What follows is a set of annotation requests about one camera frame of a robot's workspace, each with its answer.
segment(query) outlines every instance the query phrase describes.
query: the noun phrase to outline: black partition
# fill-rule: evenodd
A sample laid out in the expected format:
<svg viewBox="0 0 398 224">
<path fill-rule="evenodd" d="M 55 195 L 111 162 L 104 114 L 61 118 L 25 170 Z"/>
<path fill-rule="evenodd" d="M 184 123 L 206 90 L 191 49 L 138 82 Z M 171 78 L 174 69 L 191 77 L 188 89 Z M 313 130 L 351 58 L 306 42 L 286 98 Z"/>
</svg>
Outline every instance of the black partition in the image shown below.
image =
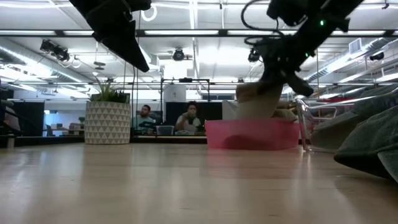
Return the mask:
<svg viewBox="0 0 398 224">
<path fill-rule="evenodd" d="M 15 102 L 12 109 L 16 114 L 28 119 L 19 119 L 23 136 L 42 136 L 44 123 L 44 102 Z"/>
<path fill-rule="evenodd" d="M 205 120 L 219 120 L 223 119 L 223 104 L 221 102 L 196 102 L 197 116 L 201 124 Z M 165 121 L 167 124 L 175 125 L 178 117 L 187 112 L 187 103 L 167 102 Z"/>
</svg>

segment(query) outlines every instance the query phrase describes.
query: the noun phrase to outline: gray cloth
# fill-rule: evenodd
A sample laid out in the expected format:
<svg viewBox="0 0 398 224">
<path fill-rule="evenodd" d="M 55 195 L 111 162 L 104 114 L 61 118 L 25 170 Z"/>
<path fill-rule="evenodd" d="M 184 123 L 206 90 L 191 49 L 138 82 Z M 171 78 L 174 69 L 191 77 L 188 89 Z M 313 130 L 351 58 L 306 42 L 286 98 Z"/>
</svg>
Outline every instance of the gray cloth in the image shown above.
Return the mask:
<svg viewBox="0 0 398 224">
<path fill-rule="evenodd" d="M 398 181 L 398 106 L 359 123 L 337 150 L 335 161 Z"/>
<path fill-rule="evenodd" d="M 389 85 L 365 91 L 361 98 L 375 97 L 358 101 L 351 111 L 316 126 L 310 136 L 311 143 L 316 147 L 338 149 L 358 123 L 398 105 L 398 91 L 387 94 L 396 88 L 398 85 Z"/>
</svg>

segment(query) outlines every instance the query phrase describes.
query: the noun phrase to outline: pink basket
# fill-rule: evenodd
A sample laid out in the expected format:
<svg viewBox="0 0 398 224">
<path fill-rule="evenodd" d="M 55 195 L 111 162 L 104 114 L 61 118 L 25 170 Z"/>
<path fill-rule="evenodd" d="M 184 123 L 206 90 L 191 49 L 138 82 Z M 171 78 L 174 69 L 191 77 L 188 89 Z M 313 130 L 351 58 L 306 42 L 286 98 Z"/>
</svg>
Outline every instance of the pink basket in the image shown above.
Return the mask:
<svg viewBox="0 0 398 224">
<path fill-rule="evenodd" d="M 276 151 L 299 144 L 299 124 L 281 119 L 206 121 L 209 149 Z"/>
</svg>

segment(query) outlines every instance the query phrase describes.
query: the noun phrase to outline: light wood surface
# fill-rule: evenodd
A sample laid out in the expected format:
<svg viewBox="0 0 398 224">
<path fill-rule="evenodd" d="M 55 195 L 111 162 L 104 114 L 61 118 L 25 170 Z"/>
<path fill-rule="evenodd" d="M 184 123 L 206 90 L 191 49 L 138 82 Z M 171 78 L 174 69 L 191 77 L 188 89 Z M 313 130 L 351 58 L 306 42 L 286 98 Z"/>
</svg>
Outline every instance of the light wood surface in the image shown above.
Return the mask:
<svg viewBox="0 0 398 224">
<path fill-rule="evenodd" d="M 398 223 L 393 182 L 299 149 L 69 144 L 0 152 L 1 224 Z"/>
</svg>

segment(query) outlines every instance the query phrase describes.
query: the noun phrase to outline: white planter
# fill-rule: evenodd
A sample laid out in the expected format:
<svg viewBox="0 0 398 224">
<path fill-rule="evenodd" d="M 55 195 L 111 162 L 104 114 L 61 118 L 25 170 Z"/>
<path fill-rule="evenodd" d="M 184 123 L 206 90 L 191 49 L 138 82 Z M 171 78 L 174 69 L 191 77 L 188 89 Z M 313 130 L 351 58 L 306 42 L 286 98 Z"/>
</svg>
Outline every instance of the white planter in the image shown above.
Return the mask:
<svg viewBox="0 0 398 224">
<path fill-rule="evenodd" d="M 128 144 L 130 142 L 130 104 L 87 102 L 86 144 Z"/>
</svg>

